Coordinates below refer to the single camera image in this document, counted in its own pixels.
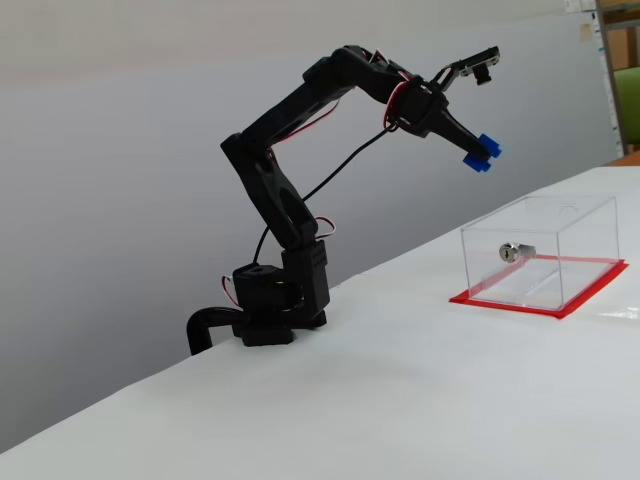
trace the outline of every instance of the transparent box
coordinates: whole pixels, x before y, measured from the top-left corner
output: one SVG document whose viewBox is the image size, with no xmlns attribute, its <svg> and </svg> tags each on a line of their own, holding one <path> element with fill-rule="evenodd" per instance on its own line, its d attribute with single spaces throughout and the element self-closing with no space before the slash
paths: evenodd
<svg viewBox="0 0 640 480">
<path fill-rule="evenodd" d="M 462 227 L 469 299 L 558 311 L 620 262 L 615 197 L 529 196 Z"/>
</svg>

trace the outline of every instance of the gray wall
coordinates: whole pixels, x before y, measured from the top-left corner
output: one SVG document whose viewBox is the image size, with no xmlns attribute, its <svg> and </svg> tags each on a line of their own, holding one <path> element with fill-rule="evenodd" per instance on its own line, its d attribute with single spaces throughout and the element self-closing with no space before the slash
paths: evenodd
<svg viewBox="0 0 640 480">
<path fill-rule="evenodd" d="M 500 45 L 494 82 L 461 79 L 450 99 L 505 154 L 479 175 L 445 141 L 402 132 L 363 153 L 310 204 L 338 224 L 332 285 L 614 158 L 603 75 L 595 46 L 579 43 L 580 21 L 387 39 L 389 57 L 425 76 Z M 356 40 L 0 90 L 0 450 L 187 356 L 186 320 L 227 305 L 219 278 L 251 260 L 263 228 L 220 141 Z M 278 147 L 284 171 L 309 191 L 381 129 L 383 110 L 351 93 Z M 262 260 L 278 252 L 270 239 Z"/>
<path fill-rule="evenodd" d="M 0 0 L 0 83 L 522 20 L 561 0 Z"/>
</svg>

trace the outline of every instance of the small metal object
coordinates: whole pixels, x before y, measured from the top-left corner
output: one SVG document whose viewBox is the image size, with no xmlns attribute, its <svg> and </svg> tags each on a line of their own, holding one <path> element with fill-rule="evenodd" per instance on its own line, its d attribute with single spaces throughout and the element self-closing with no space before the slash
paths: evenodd
<svg viewBox="0 0 640 480">
<path fill-rule="evenodd" d="M 522 243 L 505 243 L 500 247 L 503 262 L 513 263 L 519 258 L 536 258 L 536 247 Z"/>
</svg>

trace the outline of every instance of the black robotic arm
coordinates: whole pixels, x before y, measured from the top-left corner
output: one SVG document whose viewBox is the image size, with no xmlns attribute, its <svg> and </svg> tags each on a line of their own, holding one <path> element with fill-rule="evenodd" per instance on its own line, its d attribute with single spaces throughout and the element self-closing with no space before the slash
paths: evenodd
<svg viewBox="0 0 640 480">
<path fill-rule="evenodd" d="M 242 311 L 208 308 L 187 324 L 191 353 L 211 347 L 208 328 L 232 325 L 247 346 L 287 344 L 292 329 L 314 329 L 326 323 L 329 303 L 324 242 L 316 240 L 318 224 L 304 200 L 280 170 L 272 147 L 288 138 L 317 112 L 359 87 L 387 105 L 386 131 L 398 128 L 425 138 L 433 132 L 469 153 L 465 163 L 488 169 L 497 144 L 477 138 L 448 111 L 444 92 L 459 75 L 473 73 L 478 84 L 491 80 L 488 68 L 500 52 L 491 48 L 443 69 L 432 81 L 411 74 L 379 52 L 346 46 L 324 57 L 304 74 L 304 83 L 242 133 L 227 138 L 222 150 L 273 232 L 283 267 L 257 262 L 233 274 Z"/>
</svg>

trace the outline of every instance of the white table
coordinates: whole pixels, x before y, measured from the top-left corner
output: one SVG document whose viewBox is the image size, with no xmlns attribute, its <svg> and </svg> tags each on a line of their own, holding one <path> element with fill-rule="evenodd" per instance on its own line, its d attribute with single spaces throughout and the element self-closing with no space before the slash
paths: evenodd
<svg viewBox="0 0 640 480">
<path fill-rule="evenodd" d="M 631 263 L 563 321 L 448 303 L 454 231 L 335 288 L 321 330 L 216 346 L 0 456 L 0 478 L 638 479 L 638 185 L 600 168 L 544 190 L 615 194 Z"/>
</svg>

